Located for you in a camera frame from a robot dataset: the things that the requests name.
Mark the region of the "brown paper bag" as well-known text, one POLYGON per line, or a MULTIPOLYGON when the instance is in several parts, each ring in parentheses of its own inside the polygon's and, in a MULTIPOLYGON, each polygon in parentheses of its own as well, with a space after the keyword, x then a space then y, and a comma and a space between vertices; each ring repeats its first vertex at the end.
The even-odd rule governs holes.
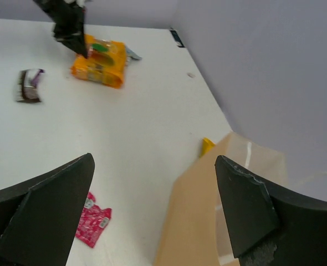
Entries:
POLYGON ((219 195, 218 156, 287 188, 281 152, 228 133, 174 182, 155 265, 240 265, 233 256, 219 195))

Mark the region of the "orange yellow snack bag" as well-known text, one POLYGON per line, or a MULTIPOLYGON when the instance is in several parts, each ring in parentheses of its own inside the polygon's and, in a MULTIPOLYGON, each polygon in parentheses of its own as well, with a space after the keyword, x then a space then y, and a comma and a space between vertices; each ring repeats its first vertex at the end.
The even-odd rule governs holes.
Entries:
POLYGON ((77 55, 70 73, 73 77, 100 83, 119 89, 125 80, 127 62, 126 47, 123 42, 96 39, 85 35, 88 56, 77 55))

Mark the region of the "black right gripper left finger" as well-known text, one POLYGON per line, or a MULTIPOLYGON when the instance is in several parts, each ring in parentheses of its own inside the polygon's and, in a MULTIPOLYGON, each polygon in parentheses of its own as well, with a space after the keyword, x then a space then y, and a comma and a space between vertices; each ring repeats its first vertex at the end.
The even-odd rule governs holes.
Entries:
POLYGON ((0 265, 66 265, 93 175, 87 153, 0 190, 0 265))

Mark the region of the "pink red snack packet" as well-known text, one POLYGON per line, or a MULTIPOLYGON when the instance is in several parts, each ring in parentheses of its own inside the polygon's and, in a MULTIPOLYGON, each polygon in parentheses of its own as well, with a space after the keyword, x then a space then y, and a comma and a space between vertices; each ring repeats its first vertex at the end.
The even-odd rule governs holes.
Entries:
POLYGON ((94 248, 104 229, 108 226, 112 209, 101 209, 96 204, 96 198, 88 192, 82 210, 75 237, 90 248, 94 248))

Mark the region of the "brown chocolate bar wrapper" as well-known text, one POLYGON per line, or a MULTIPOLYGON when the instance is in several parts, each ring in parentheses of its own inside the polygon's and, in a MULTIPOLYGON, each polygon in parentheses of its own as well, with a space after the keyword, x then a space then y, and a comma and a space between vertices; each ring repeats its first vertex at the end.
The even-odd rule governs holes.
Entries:
POLYGON ((38 85, 43 74, 45 70, 40 68, 21 70, 14 89, 14 100, 18 103, 41 103, 38 85))

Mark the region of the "left blue corner label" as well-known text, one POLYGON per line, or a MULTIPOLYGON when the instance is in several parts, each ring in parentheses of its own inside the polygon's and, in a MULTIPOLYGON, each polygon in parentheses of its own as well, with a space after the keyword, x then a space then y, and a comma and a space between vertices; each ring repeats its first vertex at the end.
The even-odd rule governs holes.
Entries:
POLYGON ((176 42, 177 46, 179 48, 185 48, 185 45, 183 44, 177 30, 173 29, 173 28, 170 28, 170 33, 174 39, 174 41, 176 42))

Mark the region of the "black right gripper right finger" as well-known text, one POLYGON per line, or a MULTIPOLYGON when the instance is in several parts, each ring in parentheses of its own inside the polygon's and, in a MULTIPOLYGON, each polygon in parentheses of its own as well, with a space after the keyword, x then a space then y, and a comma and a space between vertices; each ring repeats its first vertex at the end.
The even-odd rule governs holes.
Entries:
POLYGON ((327 202, 218 156, 217 185, 240 265, 327 265, 327 202))

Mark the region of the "yellow snack bar wrapper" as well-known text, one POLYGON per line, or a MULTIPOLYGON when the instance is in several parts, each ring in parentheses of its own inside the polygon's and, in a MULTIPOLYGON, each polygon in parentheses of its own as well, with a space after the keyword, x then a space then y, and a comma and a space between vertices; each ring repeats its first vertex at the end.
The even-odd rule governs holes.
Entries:
POLYGON ((211 141, 210 139, 204 137, 202 139, 200 157, 204 156, 207 152, 209 152, 212 148, 214 148, 215 145, 216 144, 213 141, 211 141))

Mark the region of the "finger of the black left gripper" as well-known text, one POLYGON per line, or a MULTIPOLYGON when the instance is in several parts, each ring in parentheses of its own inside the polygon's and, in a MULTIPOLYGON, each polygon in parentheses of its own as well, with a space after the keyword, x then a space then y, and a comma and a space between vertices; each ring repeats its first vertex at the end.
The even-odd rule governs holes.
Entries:
POLYGON ((85 41, 84 5, 77 1, 38 0, 34 2, 54 23, 54 39, 62 43, 76 54, 88 57, 88 48, 85 41))

